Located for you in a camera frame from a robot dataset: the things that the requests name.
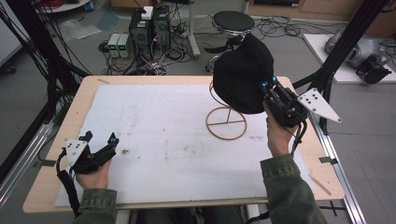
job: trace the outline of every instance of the metal rail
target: metal rail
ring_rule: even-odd
[[[347,180],[347,175],[344,172],[343,166],[341,165],[340,160],[338,159],[338,155],[335,151],[335,148],[332,144],[332,140],[329,135],[326,135],[319,125],[319,116],[310,114],[309,118],[311,119],[311,123],[314,126],[314,129],[318,135],[320,143],[323,145],[323,148],[331,159],[336,159],[338,162],[334,164],[332,167],[334,168],[335,173],[337,174],[338,179],[340,180],[341,186],[344,189],[345,197],[343,202],[345,203],[346,210],[348,212],[349,218],[352,223],[355,224],[365,224],[366,220],[364,219],[361,208],[359,207],[358,200],[353,193],[352,187],[350,187],[349,181]]]
[[[29,145],[24,150],[23,154],[20,156],[17,162],[14,164],[13,168],[10,170],[5,180],[1,183],[0,209],[4,206],[13,190],[20,183],[21,179],[23,178],[27,169],[31,166],[40,148],[47,141],[53,128],[53,120],[54,119],[52,119],[48,124],[41,125],[35,136],[32,138],[32,141],[29,143]]]

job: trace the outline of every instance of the hand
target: hand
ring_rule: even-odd
[[[99,170],[88,175],[76,175],[77,182],[84,189],[107,189],[110,163],[111,160],[107,161]]]
[[[263,101],[262,105],[268,115],[267,126],[268,126],[268,147],[271,150],[273,157],[283,156],[289,154],[289,141],[292,137],[292,133],[295,133],[297,126],[293,128],[287,128],[280,126],[273,114],[271,113],[268,104]]]

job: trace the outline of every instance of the green sleeve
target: green sleeve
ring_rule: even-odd
[[[261,161],[273,224],[327,223],[291,155]]]
[[[117,192],[112,189],[88,189],[82,195],[79,212],[73,224],[113,224],[116,221]]]

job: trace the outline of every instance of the wooden table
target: wooden table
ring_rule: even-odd
[[[286,87],[291,87],[291,83],[286,77],[278,78]],[[80,128],[91,108],[96,90],[101,85],[209,85],[212,77],[103,77],[93,76],[84,78],[78,93],[71,104],[64,122],[54,139],[46,160],[56,161],[61,148],[64,146],[64,139],[78,139]],[[308,121],[306,134],[303,142],[299,146],[303,160],[307,167],[309,176],[313,180],[315,188],[315,199],[319,201],[341,200],[344,198],[344,191],[329,163],[321,163],[318,158],[325,157],[326,154],[320,144],[315,130]],[[61,182],[56,176],[54,167],[43,166],[33,184],[29,195],[23,205],[26,213],[58,212],[70,211],[70,208],[55,207],[54,202],[58,196]],[[216,204],[249,204],[266,203],[263,199],[252,200],[227,200],[223,202],[187,202],[187,203],[143,203],[143,204],[119,204],[119,209],[138,209],[152,207],[173,207],[173,206],[210,206]]]

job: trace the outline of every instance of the copper wire stand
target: copper wire stand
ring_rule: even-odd
[[[220,100],[218,100],[214,95],[213,95],[213,82],[210,83],[209,85],[209,92],[210,95],[213,97],[213,99],[218,102],[220,105],[220,107],[216,107],[213,110],[211,110],[207,116],[206,116],[206,128],[217,138],[222,139],[222,140],[235,140],[240,138],[242,135],[245,134],[247,128],[248,128],[248,123],[246,118],[244,117],[243,114],[239,113],[238,111],[234,110],[232,107],[222,103]],[[220,122],[209,122],[209,118],[211,115],[213,115],[215,112],[219,112],[220,110],[228,110],[227,112],[227,118],[225,121],[220,121]],[[231,119],[231,114],[235,113],[237,114],[240,119]],[[244,126],[241,128],[241,133],[237,133],[235,136],[231,136],[231,137],[226,137],[226,136],[221,136],[219,133],[216,133],[216,131],[214,129],[212,129],[212,126],[219,126],[219,125],[230,125],[230,124],[235,124],[235,123],[244,123]]]

